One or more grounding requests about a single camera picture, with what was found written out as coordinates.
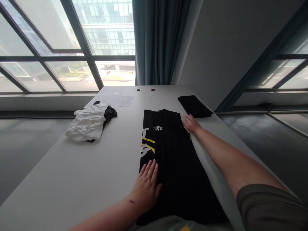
hand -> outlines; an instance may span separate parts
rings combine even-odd
[[[193,118],[191,114],[185,115],[183,118],[183,124],[190,132],[195,133],[199,128],[201,128],[200,124]]]
[[[128,199],[137,206],[138,212],[144,214],[149,211],[156,203],[162,184],[156,186],[158,164],[156,161],[149,161],[144,164],[136,183]]]

crumpled white shirt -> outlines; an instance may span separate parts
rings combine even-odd
[[[71,122],[65,135],[77,142],[100,140],[106,120],[104,114],[108,106],[110,106],[109,102],[102,102],[75,111],[76,118]]]

right hand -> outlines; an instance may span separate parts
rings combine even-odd
[[[192,133],[195,133],[198,129],[201,128],[200,124],[195,120],[195,118],[190,115],[183,116],[183,124],[185,127]]]

glass pane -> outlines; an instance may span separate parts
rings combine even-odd
[[[2,14],[0,14],[0,28],[0,56],[33,56]]]
[[[0,62],[30,91],[61,91],[39,62]]]
[[[305,67],[288,82],[280,87],[280,89],[303,89],[308,88],[308,67]]]
[[[96,61],[104,86],[134,86],[135,61]]]
[[[272,88],[287,76],[294,68],[301,64],[303,59],[273,60],[265,71],[248,87],[249,89]]]
[[[67,91],[98,91],[86,61],[46,63]]]
[[[308,21],[293,35],[280,54],[308,54]]]
[[[93,55],[135,55],[132,0],[73,0]]]
[[[15,2],[53,49],[80,49],[60,0]]]
[[[22,90],[0,73],[0,92],[22,92]]]
[[[77,56],[83,54],[57,54],[52,53],[49,48],[43,43],[43,41],[37,36],[37,34],[32,30],[28,23],[22,18],[22,16],[17,12],[17,10],[11,5],[8,0],[0,0],[7,12],[13,18],[15,23],[19,26],[22,32],[26,35],[28,40],[34,46],[41,56]]]

person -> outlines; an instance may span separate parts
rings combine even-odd
[[[192,115],[184,116],[183,124],[199,138],[225,176],[246,230],[308,230],[308,209],[260,163],[202,128]],[[72,231],[128,229],[156,203],[163,187],[161,184],[156,186],[158,168],[155,160],[149,161],[142,167],[127,197]],[[216,229],[171,216],[154,221],[140,230]]]

